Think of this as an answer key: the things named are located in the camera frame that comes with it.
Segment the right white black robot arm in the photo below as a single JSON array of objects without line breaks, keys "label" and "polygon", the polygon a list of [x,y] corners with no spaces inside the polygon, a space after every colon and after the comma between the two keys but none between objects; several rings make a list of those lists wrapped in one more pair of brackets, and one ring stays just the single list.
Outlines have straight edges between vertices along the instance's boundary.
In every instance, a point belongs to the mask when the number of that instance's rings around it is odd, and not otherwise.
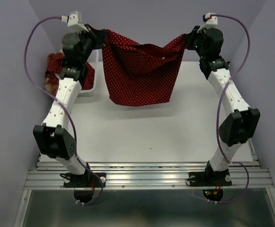
[{"label": "right white black robot arm", "polygon": [[212,27],[201,29],[200,26],[195,26],[184,38],[186,48],[198,54],[200,70],[220,99],[217,111],[223,108],[226,114],[222,123],[216,123],[218,148],[208,161],[210,169],[204,172],[205,182],[215,184],[221,178],[220,172],[229,168],[241,145],[253,137],[260,111],[251,108],[242,98],[232,80],[228,63],[220,56],[223,44],[221,30]]}]

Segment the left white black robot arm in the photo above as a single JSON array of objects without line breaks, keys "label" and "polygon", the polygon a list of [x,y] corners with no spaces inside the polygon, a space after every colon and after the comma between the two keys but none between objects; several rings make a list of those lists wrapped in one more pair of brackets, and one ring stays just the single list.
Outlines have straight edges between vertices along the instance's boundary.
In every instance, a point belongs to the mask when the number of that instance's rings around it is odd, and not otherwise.
[{"label": "left white black robot arm", "polygon": [[91,174],[88,164],[77,154],[77,136],[68,132],[68,125],[74,124],[71,111],[87,79],[87,60],[93,50],[104,46],[107,36],[105,29],[85,27],[86,30],[68,33],[62,38],[64,57],[57,93],[48,115],[33,129],[41,154],[60,162],[80,186],[91,182]]}]

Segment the red polka dot skirt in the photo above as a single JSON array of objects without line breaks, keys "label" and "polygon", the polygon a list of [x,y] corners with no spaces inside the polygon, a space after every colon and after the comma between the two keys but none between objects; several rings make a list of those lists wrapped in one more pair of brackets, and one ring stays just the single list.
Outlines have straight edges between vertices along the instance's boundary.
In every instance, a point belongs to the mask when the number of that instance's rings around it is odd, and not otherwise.
[{"label": "red polka dot skirt", "polygon": [[[47,78],[49,78],[50,80],[59,79],[56,74],[59,76],[61,73],[63,58],[64,54],[62,52],[51,53],[48,55],[47,70],[45,72]],[[91,90],[95,84],[95,69],[88,62],[86,62],[86,66],[88,69],[88,74],[82,90]]]},{"label": "red polka dot skirt", "polygon": [[110,100],[130,107],[169,102],[185,49],[184,35],[159,47],[108,30],[102,57]]}]

